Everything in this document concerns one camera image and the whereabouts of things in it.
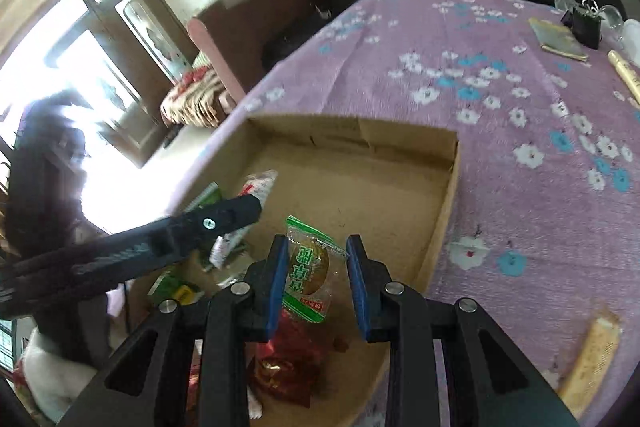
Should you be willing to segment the white gloved left hand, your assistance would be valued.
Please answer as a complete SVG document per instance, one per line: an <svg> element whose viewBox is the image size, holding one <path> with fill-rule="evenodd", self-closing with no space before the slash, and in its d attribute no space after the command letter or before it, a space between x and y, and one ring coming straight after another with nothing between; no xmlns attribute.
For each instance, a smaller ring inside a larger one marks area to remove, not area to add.
<svg viewBox="0 0 640 427"><path fill-rule="evenodd" d="M23 352L26 383L44 416L57 424L98 371L61 357L37 327Z"/></svg>

